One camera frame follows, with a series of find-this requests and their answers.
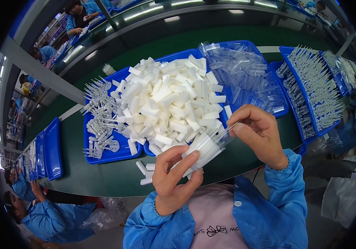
bow graphic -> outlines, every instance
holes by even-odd
[[[207,228],[207,235],[209,237],[214,236],[216,233],[228,233],[228,231],[226,230],[226,227],[222,227],[222,226],[217,226],[217,229],[215,230],[212,226],[210,226],[209,228]]]

blue smock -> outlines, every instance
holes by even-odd
[[[30,203],[28,215],[21,223],[46,242],[79,242],[95,234],[90,228],[79,228],[91,216],[95,205],[61,204],[49,200],[34,206]]]
[[[314,1],[309,1],[306,5],[305,5],[305,8],[309,9],[309,8],[315,8],[316,9],[316,2]]]
[[[32,192],[31,185],[27,184],[23,175],[19,175],[19,180],[15,179],[15,183],[12,185],[13,191],[16,195],[27,202],[31,202],[36,199],[34,193]]]
[[[301,156],[284,150],[289,165],[282,171],[265,166],[265,182],[270,188],[269,200],[242,175],[235,177],[233,216],[249,248],[308,247],[305,225],[305,201]],[[155,210],[157,192],[150,193],[128,217],[124,228],[124,249],[187,249],[193,240],[195,221],[187,207],[168,216]]]
[[[95,3],[95,0],[88,0],[87,3],[89,2],[93,2]],[[102,3],[105,5],[106,9],[109,10],[109,9],[112,9],[114,7],[113,3],[110,2],[109,0],[102,0]]]
[[[40,48],[39,50],[42,56],[42,63],[47,63],[48,60],[56,53],[56,49],[51,46],[45,46]]]
[[[356,109],[355,116],[351,117],[343,127],[338,128],[337,134],[339,135],[343,146],[334,150],[333,153],[336,156],[341,155],[356,146]]]
[[[23,104],[23,100],[21,98],[18,98],[17,100],[15,100],[15,103],[16,103],[16,111],[19,112],[19,109]]]
[[[85,10],[87,11],[88,15],[93,14],[95,12],[101,13],[101,10],[99,9],[98,5],[94,2],[88,2],[86,4],[82,4],[82,6],[85,7]],[[66,24],[67,34],[71,29],[75,29],[75,28],[76,28],[76,20],[74,19],[73,15],[69,15],[67,17],[67,24]]]
[[[27,75],[27,81],[30,82],[31,84],[34,84],[34,82],[36,81],[36,79],[33,78],[31,75]]]

pink shirt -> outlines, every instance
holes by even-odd
[[[190,249],[248,249],[232,215],[233,196],[229,184],[216,183],[194,192],[186,203],[196,223]]]

black hair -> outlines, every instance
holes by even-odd
[[[318,1],[317,4],[322,6],[323,9],[326,9],[326,5],[322,1]]]
[[[11,187],[13,185],[13,182],[9,179],[10,175],[11,175],[11,170],[5,169],[4,171],[5,182]]]
[[[26,77],[28,76],[28,74],[24,74],[24,73],[22,73],[22,75],[19,77],[19,82],[20,82],[20,84],[21,85],[23,85],[26,81]]]
[[[28,51],[28,54],[31,55],[32,57],[34,57],[34,55],[38,52],[38,47],[32,47],[30,48],[30,50]]]
[[[10,191],[6,191],[4,193],[4,203],[5,203],[5,208],[6,211],[8,212],[9,216],[12,217],[12,219],[16,222],[16,224],[20,225],[21,222],[19,220],[19,218],[17,218],[16,214],[15,214],[15,207],[12,205],[12,201],[11,201],[11,192]]]
[[[80,0],[71,0],[71,1],[67,2],[66,5],[64,6],[64,12],[67,15],[70,15],[71,9],[76,5],[81,5]]]

plastic bag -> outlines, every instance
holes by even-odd
[[[226,96],[226,103],[253,104],[268,113],[284,110],[285,97],[264,57],[252,52],[244,43],[203,42],[199,45],[214,76],[224,86],[222,94]]]
[[[124,207],[124,198],[119,197],[101,197],[101,202],[106,209],[110,209],[112,207],[122,208]]]
[[[80,228],[90,227],[95,230],[106,230],[124,223],[127,217],[128,211],[124,207],[98,208],[81,224]]]
[[[322,154],[333,151],[336,148],[342,147],[343,143],[335,129],[326,133],[323,137],[318,137],[308,146],[308,154]]]
[[[323,195],[321,216],[350,227],[356,216],[356,179],[330,179]]]

